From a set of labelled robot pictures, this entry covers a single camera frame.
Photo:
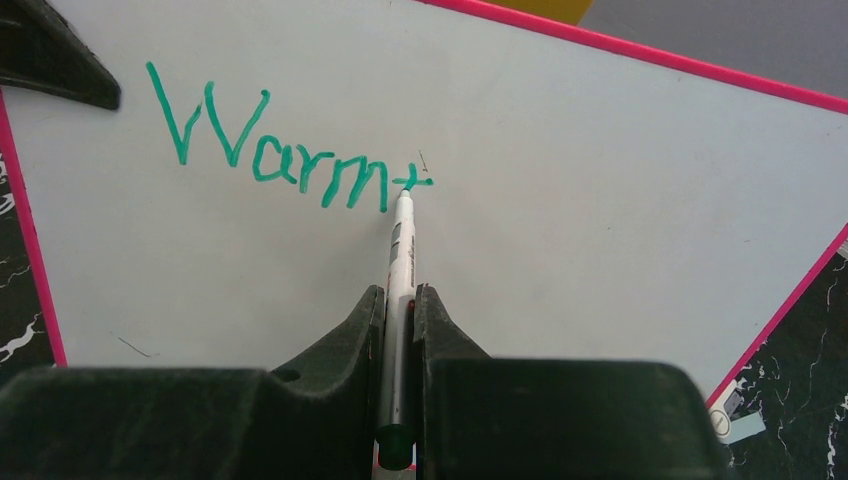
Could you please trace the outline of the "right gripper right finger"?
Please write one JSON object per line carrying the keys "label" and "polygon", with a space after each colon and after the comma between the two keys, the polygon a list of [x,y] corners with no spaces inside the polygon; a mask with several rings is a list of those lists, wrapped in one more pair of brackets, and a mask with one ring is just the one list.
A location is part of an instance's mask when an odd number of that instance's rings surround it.
{"label": "right gripper right finger", "polygon": [[676,366],[496,358],[436,289],[415,299],[421,479],[727,479],[705,403]]}

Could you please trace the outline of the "pink framed whiteboard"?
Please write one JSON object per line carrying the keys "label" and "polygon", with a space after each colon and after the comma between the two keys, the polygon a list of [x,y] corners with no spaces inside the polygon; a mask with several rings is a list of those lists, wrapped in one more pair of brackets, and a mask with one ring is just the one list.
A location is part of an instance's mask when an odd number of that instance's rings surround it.
{"label": "pink framed whiteboard", "polygon": [[10,87],[65,359],[275,369],[384,292],[496,358],[650,361],[706,406],[847,217],[847,106],[479,1],[47,1],[109,111]]}

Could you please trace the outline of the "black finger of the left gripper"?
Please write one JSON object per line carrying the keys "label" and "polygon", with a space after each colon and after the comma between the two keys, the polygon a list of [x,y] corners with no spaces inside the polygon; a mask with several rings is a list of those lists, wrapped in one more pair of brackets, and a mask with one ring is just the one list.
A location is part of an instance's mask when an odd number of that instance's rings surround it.
{"label": "black finger of the left gripper", "polygon": [[95,53],[42,0],[1,0],[1,84],[109,111],[122,96]]}

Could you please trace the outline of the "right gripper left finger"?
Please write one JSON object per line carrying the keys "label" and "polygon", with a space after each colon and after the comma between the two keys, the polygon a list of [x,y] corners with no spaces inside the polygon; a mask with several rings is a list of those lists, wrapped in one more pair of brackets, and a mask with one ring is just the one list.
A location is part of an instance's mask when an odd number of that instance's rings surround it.
{"label": "right gripper left finger", "polygon": [[1,391],[5,479],[368,479],[370,286],[334,329],[272,369],[33,368]]}

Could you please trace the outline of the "white green whiteboard marker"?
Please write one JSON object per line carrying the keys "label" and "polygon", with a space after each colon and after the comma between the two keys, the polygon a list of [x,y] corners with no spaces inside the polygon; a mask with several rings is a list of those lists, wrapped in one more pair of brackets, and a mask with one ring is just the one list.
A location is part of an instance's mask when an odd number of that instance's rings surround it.
{"label": "white green whiteboard marker", "polygon": [[414,203],[403,189],[395,203],[385,290],[385,327],[377,410],[378,465],[407,469],[415,444],[408,374],[416,298]]}

